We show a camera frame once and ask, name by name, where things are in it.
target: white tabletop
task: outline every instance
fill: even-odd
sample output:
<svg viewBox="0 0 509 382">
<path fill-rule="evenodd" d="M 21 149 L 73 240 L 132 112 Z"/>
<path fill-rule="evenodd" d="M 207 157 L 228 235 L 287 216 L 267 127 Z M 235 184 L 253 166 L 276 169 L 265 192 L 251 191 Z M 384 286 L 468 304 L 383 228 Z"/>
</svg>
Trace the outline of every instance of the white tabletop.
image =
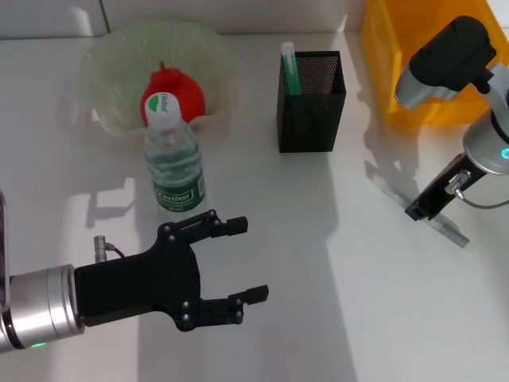
<svg viewBox="0 0 509 382">
<path fill-rule="evenodd" d="M 348 96 L 330 154 L 278 153 L 279 46 L 341 51 Z M 366 163 L 415 196 L 462 151 L 463 127 L 397 136 L 381 122 L 359 35 L 229 37 L 246 75 L 229 129 L 201 131 L 208 205 L 249 232 L 194 246 L 202 297 L 267 283 L 242 325 L 181 333 L 164 314 L 0 357 L 2 381 L 430 382 L 509 379 L 509 209 L 454 201 L 462 250 L 414 223 Z M 75 105 L 88 39 L 0 42 L 0 188 L 13 274 L 94 260 L 94 235 L 146 250 L 163 221 L 139 139 Z M 468 195 L 507 199 L 487 176 Z"/>
</svg>

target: bottle cap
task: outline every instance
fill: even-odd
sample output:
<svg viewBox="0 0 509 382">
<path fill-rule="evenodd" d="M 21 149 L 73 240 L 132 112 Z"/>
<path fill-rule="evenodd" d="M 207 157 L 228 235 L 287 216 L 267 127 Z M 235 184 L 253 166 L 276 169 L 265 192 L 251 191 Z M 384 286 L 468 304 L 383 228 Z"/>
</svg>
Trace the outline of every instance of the bottle cap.
<svg viewBox="0 0 509 382">
<path fill-rule="evenodd" d="M 149 128 L 160 131 L 172 130 L 182 120 L 177 97 L 166 92 L 152 94 L 145 102 L 145 113 Z"/>
</svg>

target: green label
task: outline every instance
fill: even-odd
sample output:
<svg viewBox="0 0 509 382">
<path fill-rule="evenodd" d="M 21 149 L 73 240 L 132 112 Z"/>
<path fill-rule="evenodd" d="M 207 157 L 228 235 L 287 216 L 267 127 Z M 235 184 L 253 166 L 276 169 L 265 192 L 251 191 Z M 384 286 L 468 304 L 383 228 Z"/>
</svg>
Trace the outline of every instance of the green label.
<svg viewBox="0 0 509 382">
<path fill-rule="evenodd" d="M 186 212 L 194 209 L 205 197 L 203 171 L 193 181 L 181 187 L 166 187 L 153 182 L 156 199 L 162 208 L 171 212 Z"/>
<path fill-rule="evenodd" d="M 157 111 L 157 104 L 159 103 L 159 95 L 153 95 L 149 100 L 149 109 L 151 111 Z"/>
</svg>

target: black bracket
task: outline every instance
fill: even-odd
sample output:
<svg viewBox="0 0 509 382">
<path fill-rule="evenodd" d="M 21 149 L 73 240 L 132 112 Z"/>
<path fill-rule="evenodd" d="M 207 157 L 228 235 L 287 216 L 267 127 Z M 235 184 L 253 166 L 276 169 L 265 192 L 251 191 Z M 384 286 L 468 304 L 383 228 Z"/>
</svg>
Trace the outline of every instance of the black bracket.
<svg viewBox="0 0 509 382">
<path fill-rule="evenodd" d="M 445 191 L 445 187 L 447 187 L 451 179 L 462 170 L 466 170 L 471 174 L 470 178 L 461 187 L 462 190 L 466 190 L 486 175 L 483 170 L 470 161 L 466 153 L 458 154 L 447 167 L 429 183 L 412 204 L 407 207 L 405 210 L 406 214 L 416 221 L 433 219 L 455 198 L 454 195 L 450 195 Z"/>
<path fill-rule="evenodd" d="M 240 324 L 243 304 L 267 300 L 259 286 L 227 298 L 200 297 L 200 270 L 190 244 L 208 237 L 247 232 L 247 219 L 221 222 L 210 210 L 178 223 L 162 224 L 151 249 L 75 270 L 78 315 L 86 326 L 151 311 L 167 313 L 181 331 L 198 326 Z"/>
</svg>

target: plastic bottle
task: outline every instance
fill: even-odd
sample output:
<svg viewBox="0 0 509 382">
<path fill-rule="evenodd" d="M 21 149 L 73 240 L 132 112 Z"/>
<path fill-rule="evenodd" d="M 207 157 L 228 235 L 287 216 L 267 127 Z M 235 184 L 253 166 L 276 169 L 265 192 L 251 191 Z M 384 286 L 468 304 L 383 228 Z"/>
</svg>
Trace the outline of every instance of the plastic bottle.
<svg viewBox="0 0 509 382">
<path fill-rule="evenodd" d="M 170 212 L 195 209 L 205 197 L 201 153 L 177 98 L 167 92 L 153 94 L 145 111 L 145 160 L 157 202 Z"/>
</svg>

